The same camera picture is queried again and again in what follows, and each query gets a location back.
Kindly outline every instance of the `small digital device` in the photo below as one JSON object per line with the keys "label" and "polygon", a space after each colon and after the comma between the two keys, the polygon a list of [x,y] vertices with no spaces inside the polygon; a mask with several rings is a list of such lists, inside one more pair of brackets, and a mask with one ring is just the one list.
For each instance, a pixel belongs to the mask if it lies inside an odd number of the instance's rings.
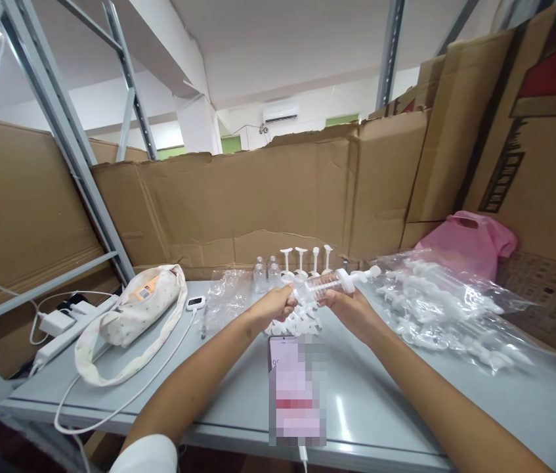
{"label": "small digital device", "polygon": [[186,310],[199,310],[205,307],[205,298],[203,296],[190,298],[186,302]]}
{"label": "small digital device", "polygon": [[325,419],[305,341],[272,336],[268,352],[269,419],[271,430],[275,429],[269,435],[270,445],[322,445]]}

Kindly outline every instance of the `plastic bag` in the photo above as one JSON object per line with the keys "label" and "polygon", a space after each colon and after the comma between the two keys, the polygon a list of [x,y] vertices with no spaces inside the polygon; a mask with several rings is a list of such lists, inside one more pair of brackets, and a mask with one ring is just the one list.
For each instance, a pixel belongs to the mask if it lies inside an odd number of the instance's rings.
{"label": "plastic bag", "polygon": [[383,299],[382,318],[405,342],[450,351],[492,374],[525,369],[539,357],[556,359],[500,317],[532,302],[482,277],[454,273],[445,262],[432,249],[373,261],[383,270],[370,282]]}
{"label": "plastic bag", "polygon": [[456,273],[470,273],[493,281],[500,256],[509,258],[516,236],[496,220],[460,210],[421,239],[416,250],[437,248]]}
{"label": "plastic bag", "polygon": [[226,269],[212,272],[202,324],[202,338],[214,335],[242,314],[251,299],[251,271]]}

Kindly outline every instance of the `orange tag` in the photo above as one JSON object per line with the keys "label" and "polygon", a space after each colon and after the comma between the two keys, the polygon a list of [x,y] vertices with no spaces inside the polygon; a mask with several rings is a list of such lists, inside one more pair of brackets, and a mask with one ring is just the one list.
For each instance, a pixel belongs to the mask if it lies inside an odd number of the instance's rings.
{"label": "orange tag", "polygon": [[153,291],[155,291],[155,285],[158,283],[159,278],[160,278],[160,275],[155,276],[148,283],[146,283],[144,285],[144,287],[135,291],[133,293],[133,295],[136,297],[136,299],[139,300],[139,301],[143,301],[144,299],[149,297],[151,294],[153,294]]}

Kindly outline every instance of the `white sleeve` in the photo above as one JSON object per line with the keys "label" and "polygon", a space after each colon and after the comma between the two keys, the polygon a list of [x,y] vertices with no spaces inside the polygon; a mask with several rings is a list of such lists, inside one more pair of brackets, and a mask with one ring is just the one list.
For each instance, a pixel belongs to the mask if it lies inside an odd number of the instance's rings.
{"label": "white sleeve", "polygon": [[177,471],[177,449],[172,440],[154,434],[133,442],[120,454],[110,473],[171,473]]}

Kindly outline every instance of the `floor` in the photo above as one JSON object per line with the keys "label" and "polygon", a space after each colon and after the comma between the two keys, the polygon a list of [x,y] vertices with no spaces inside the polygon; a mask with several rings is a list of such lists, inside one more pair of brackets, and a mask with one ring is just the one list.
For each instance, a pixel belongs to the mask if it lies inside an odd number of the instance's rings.
{"label": "floor", "polygon": [[[182,473],[303,473],[301,464],[254,457],[199,447],[181,447],[179,467]],[[65,470],[18,432],[0,422],[0,458],[23,473],[64,473]],[[99,462],[105,471],[114,458]],[[310,465],[309,473],[348,473],[345,470]]]}

